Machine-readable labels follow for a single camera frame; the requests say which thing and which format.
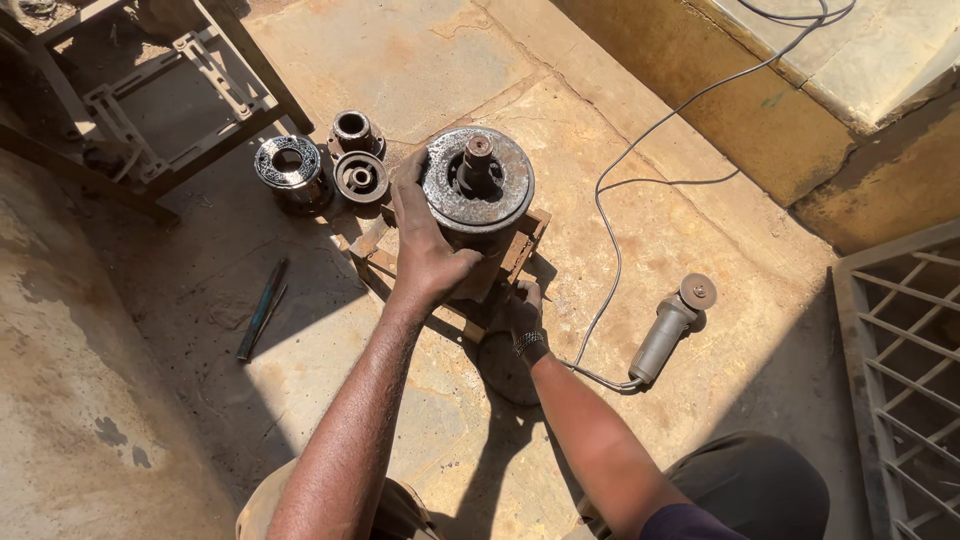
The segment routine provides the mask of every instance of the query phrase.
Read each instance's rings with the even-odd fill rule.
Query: metal chain bracelet
[[[514,342],[514,352],[517,356],[523,356],[523,351],[538,341],[544,341],[543,334],[538,331],[528,331]]]

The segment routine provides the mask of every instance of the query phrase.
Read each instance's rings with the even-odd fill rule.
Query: angle grinder
[[[697,317],[717,301],[717,288],[703,274],[687,274],[680,287],[657,306],[657,320],[630,362],[630,376],[650,383],[657,378],[663,363]]]

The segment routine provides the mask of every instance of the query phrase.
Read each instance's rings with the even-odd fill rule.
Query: power cord
[[[616,291],[616,286],[620,283],[620,269],[623,263],[623,256],[620,254],[620,246],[617,245],[616,243],[616,235],[613,234],[613,228],[611,228],[610,226],[610,220],[607,219],[607,214],[603,211],[603,206],[600,205],[600,184],[603,182],[603,179],[606,178],[607,174],[634,150],[634,148],[639,144],[641,140],[643,140],[644,137],[648,136],[651,132],[653,132],[656,128],[658,128],[660,124],[662,124],[663,122],[666,122],[671,117],[673,117],[674,114],[677,114],[678,112],[683,110],[684,107],[693,103],[695,99],[697,99],[698,97],[704,95],[705,93],[713,90],[714,88],[720,85],[725,85],[726,83],[729,83],[734,79],[738,79],[740,77],[743,77],[744,75],[749,75],[750,73],[753,73],[758,69],[761,69],[767,65],[770,65],[774,61],[779,60],[783,55],[793,50],[793,48],[796,47],[805,37],[809,36],[811,32],[813,32],[814,30],[822,26],[833,24],[834,22],[847,16],[847,14],[850,13],[850,11],[853,9],[853,6],[856,5],[856,0],[851,0],[850,4],[847,7],[837,10],[835,12],[830,12],[828,10],[826,0],[818,0],[820,2],[820,8],[822,10],[820,14],[780,15],[780,14],[770,13],[770,12],[761,10],[760,8],[750,4],[746,0],[737,0],[737,1],[743,7],[747,8],[751,12],[754,12],[762,17],[770,19],[774,22],[779,22],[780,24],[797,26],[797,27],[803,28],[803,30],[797,35],[797,37],[793,39],[793,41],[790,41],[785,47],[780,49],[780,51],[777,54],[770,57],[770,59],[768,59],[767,61],[763,61],[755,65],[754,67],[745,69],[735,75],[731,75],[730,77],[718,83],[714,83],[710,86],[707,86],[706,88],[693,94],[693,97],[686,100],[679,107],[677,107],[676,109],[673,109],[669,114],[667,114],[666,116],[658,120],[656,124],[654,124],[649,129],[647,129],[647,131],[643,132],[641,136],[637,137],[636,140],[630,146],[628,146],[626,150],[623,151],[623,154],[621,154],[619,158],[614,160],[613,163],[611,163],[610,166],[603,171],[603,173],[600,175],[600,178],[597,179],[597,184],[593,189],[593,200],[596,202],[597,209],[600,210],[600,217],[603,218],[603,223],[607,227],[607,233],[610,234],[610,240],[613,243],[613,249],[616,251],[616,276],[613,278],[613,285],[610,288],[610,293],[607,295],[607,300],[605,300],[603,305],[600,306],[600,309],[597,310],[596,315],[593,316],[593,320],[590,321],[590,326],[587,327],[587,334],[584,335],[584,341],[580,345],[580,352],[577,354],[576,359],[573,360],[573,363],[565,362],[563,360],[561,360],[561,363],[572,370],[575,370],[579,373],[584,374],[585,376],[593,379],[597,383],[607,386],[611,390],[629,390],[629,389],[640,386],[643,383],[643,381],[640,379],[634,379],[634,380],[628,380],[626,382],[614,382],[614,381],[605,379],[586,368],[580,367],[580,360],[583,359],[584,357],[584,351],[587,349],[587,343],[590,340],[590,335],[593,333],[593,329],[596,327],[597,323],[600,321],[600,317],[603,315],[603,312],[607,309],[607,306],[610,304],[610,300],[613,298],[613,293]],[[789,22],[789,21],[807,21],[807,20],[813,21],[813,22],[803,27]]]

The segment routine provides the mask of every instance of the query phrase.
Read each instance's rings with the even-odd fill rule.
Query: hand
[[[507,304],[507,318],[514,341],[525,333],[540,331],[542,315],[543,298],[540,295],[540,286],[524,280],[516,282],[516,288]]]
[[[400,251],[396,284],[390,297],[412,303],[424,316],[439,306],[483,258],[468,249],[454,253],[440,233],[418,184],[426,159],[426,148],[407,158],[391,187]]]
[[[538,331],[543,334],[541,317],[543,315],[543,298],[540,295],[540,286],[535,282],[519,281],[510,295],[507,304],[507,319],[510,322],[510,334],[514,342],[525,333]],[[534,365],[549,353],[546,343],[535,342],[523,350],[523,361],[527,367]]]

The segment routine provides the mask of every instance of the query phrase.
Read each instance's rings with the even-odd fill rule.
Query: khaki pants
[[[237,519],[237,540],[263,540],[280,493],[297,461],[277,469],[260,484]],[[827,485],[809,462],[787,443],[755,431],[713,440],[666,471],[670,481],[698,506],[749,540],[821,540],[827,528]],[[564,540],[611,540],[603,519],[594,518]],[[387,479],[373,518],[372,539],[440,540],[443,537],[412,489]]]

